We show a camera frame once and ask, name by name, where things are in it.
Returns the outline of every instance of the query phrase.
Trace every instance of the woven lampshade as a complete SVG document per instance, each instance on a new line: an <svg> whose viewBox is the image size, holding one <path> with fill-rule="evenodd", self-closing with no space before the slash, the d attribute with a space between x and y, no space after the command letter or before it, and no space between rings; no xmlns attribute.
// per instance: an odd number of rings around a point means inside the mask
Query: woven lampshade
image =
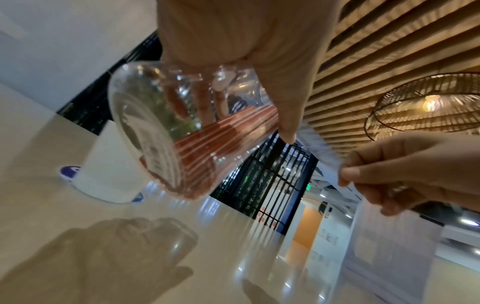
<svg viewBox="0 0 480 304"><path fill-rule="evenodd" d="M377 102L364 124L379 140L407 130L480 134L480 73L440 74L403 84Z"/></svg>

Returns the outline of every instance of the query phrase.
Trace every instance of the recessed light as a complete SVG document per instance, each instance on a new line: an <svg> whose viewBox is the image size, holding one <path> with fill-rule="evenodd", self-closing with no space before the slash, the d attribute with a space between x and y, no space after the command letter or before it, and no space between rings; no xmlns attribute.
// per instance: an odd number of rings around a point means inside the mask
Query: recessed light
<svg viewBox="0 0 480 304"><path fill-rule="evenodd" d="M462 222L463 224L465 225L470 225L470 226L480 226L480 224L478 224L477 222L474 222L470 219L467 219L467 218L462 218L460 219L460 222Z"/></svg>

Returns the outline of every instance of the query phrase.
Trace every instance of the ceiling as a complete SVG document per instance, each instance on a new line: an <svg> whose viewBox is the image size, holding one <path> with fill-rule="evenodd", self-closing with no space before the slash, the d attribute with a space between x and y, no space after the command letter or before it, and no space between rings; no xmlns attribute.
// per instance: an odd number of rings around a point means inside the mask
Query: ceiling
<svg viewBox="0 0 480 304"><path fill-rule="evenodd" d="M304 120L340 157L371 140L379 98L438 73L480 71L480 0L350 0Z"/></svg>

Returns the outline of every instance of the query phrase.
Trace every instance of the glowing bulb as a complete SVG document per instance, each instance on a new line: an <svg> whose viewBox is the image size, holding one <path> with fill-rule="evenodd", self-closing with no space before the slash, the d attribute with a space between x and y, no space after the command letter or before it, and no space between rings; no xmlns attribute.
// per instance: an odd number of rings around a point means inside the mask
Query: glowing bulb
<svg viewBox="0 0 480 304"><path fill-rule="evenodd" d="M462 223L465 224L465 225L480 226L480 224L478 224L477 222L474 222L474 221L469 220L469 219L466 219L466 218L460 219L460 222L462 222Z"/></svg>
<svg viewBox="0 0 480 304"><path fill-rule="evenodd" d="M440 95L428 95L423 101L422 109L425 112L433 112L440 107Z"/></svg>

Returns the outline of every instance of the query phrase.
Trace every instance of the gray wall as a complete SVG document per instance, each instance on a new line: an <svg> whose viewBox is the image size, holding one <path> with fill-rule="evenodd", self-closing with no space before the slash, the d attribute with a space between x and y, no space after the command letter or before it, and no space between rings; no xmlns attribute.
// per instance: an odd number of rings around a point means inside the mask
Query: gray wall
<svg viewBox="0 0 480 304"><path fill-rule="evenodd" d="M155 28L155 0L1 1L0 83L56 111Z"/></svg>

